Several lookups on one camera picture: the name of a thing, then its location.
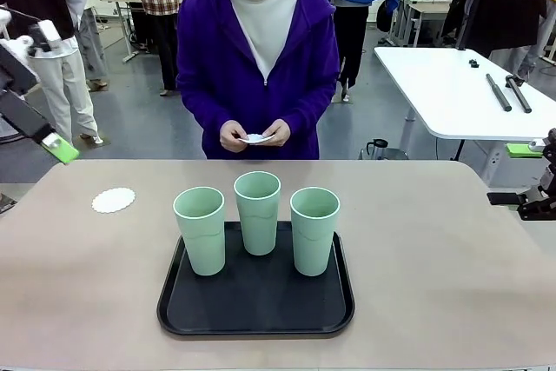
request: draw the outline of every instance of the desk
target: desk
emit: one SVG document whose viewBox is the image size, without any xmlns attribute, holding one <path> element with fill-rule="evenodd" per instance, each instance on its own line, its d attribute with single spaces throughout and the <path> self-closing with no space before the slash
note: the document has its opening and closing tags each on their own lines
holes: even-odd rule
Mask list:
<svg viewBox="0 0 556 371">
<path fill-rule="evenodd" d="M 375 48 L 374 52 L 410 105 L 400 148 L 407 151 L 416 114 L 436 137 L 497 141 L 482 170 L 486 184 L 493 179 L 506 142 L 544 138 L 556 123 L 555 101 L 525 83 L 521 92 L 533 109 L 526 114 L 515 94 L 504 87 L 509 73 L 472 50 Z M 478 69 L 471 68 L 470 59 L 477 60 Z M 486 73 L 502 89 L 511 112 L 500 107 Z"/>
<path fill-rule="evenodd" d="M 332 339 L 195 341 L 161 330 L 181 191 L 234 179 L 332 189 L 355 316 Z M 136 201 L 97 214 L 125 186 Z M 523 368 L 556 363 L 556 261 L 458 162 L 92 161 L 53 168 L 0 221 L 0 361 L 18 368 Z"/>
<path fill-rule="evenodd" d="M 122 8 L 120 7 L 120 3 L 141 3 L 141 0 L 101 0 L 101 2 L 108 2 L 108 3 L 115 3 L 116 10 L 118 13 L 118 17 L 120 18 L 120 24 L 122 25 L 123 31 L 123 38 L 125 39 L 125 45 L 128 48 L 128 55 L 123 58 L 123 63 L 128 62 L 129 60 L 135 58 L 139 55 L 140 51 L 133 50 L 131 47 L 131 43 L 129 42 L 129 31 L 128 25 L 126 24 L 125 20 L 123 19 L 122 15 Z"/>
<path fill-rule="evenodd" d="M 450 10 L 452 0 L 400 0 L 388 38 L 390 43 L 399 47 L 407 47 L 412 28 L 417 29 L 413 46 L 419 41 L 420 29 L 423 21 L 444 21 Z"/>
</svg>

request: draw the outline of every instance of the purple jacket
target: purple jacket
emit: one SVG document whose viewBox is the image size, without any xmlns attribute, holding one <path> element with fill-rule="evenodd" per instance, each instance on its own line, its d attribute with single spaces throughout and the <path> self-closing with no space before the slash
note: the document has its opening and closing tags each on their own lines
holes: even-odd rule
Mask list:
<svg viewBox="0 0 556 371">
<path fill-rule="evenodd" d="M 184 0 L 178 18 L 178 89 L 202 126 L 211 159 L 318 159 L 316 124 L 330 104 L 340 71 L 328 0 L 298 0 L 288 40 L 265 82 L 230 0 Z M 276 119 L 292 135 L 281 147 L 249 146 L 234 154 L 220 128 L 236 120 L 261 134 Z"/>
</svg>

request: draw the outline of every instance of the gray floor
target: gray floor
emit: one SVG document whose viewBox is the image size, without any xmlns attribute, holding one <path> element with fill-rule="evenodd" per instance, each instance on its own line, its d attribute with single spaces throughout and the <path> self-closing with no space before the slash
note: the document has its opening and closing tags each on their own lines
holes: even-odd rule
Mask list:
<svg viewBox="0 0 556 371">
<path fill-rule="evenodd" d="M 353 89 L 353 105 L 332 104 L 319 124 L 323 159 L 355 159 L 364 144 L 384 138 L 397 145 L 408 105 L 373 55 L 381 38 L 376 30 L 367 32 L 361 73 Z M 83 153 L 83 158 L 199 159 L 201 129 L 182 106 L 179 96 L 158 96 L 162 87 L 157 56 L 142 55 L 122 64 L 125 45 L 120 41 L 107 49 L 110 91 L 93 94 L 95 114 L 101 131 L 112 142 L 109 146 Z M 551 69 L 556 75 L 556 68 Z M 554 78 L 536 72 L 532 84 L 552 98 L 556 97 Z M 441 86 L 434 84 L 431 89 Z M 29 102 L 49 116 L 39 90 Z M 435 159 L 435 138 L 417 126 L 412 139 L 412 159 Z M 440 159 L 455 154 L 456 141 L 438 141 Z M 484 152 L 474 143 L 466 144 L 461 161 L 479 170 Z M 56 162 L 34 143 L 23 140 L 0 145 L 0 183 L 38 181 Z"/>
</svg>

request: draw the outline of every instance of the plastic cup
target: plastic cup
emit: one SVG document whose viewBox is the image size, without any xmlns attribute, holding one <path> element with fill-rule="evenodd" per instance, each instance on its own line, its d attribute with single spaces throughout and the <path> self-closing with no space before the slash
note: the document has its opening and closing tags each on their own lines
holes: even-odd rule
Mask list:
<svg viewBox="0 0 556 371">
<path fill-rule="evenodd" d="M 247 173 L 235 180 L 243 246 L 251 255 L 269 254 L 276 246 L 280 189 L 280 179 L 264 171 Z"/>
<path fill-rule="evenodd" d="M 330 190 L 309 187 L 290 200 L 295 268 L 315 277 L 326 271 L 336 230 L 340 199 Z"/>
<path fill-rule="evenodd" d="M 214 275 L 226 262 L 224 196 L 217 189 L 195 187 L 174 200 L 191 268 L 198 275 Z"/>
</svg>

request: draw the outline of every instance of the person in purple hoodie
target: person in purple hoodie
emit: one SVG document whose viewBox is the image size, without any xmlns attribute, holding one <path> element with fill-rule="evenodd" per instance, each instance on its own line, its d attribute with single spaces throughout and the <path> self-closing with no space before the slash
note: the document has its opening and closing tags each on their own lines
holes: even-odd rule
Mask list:
<svg viewBox="0 0 556 371">
<path fill-rule="evenodd" d="M 209 159 L 318 159 L 340 72 L 328 0 L 184 0 L 177 87 Z M 258 145 L 247 134 L 273 136 Z"/>
</svg>

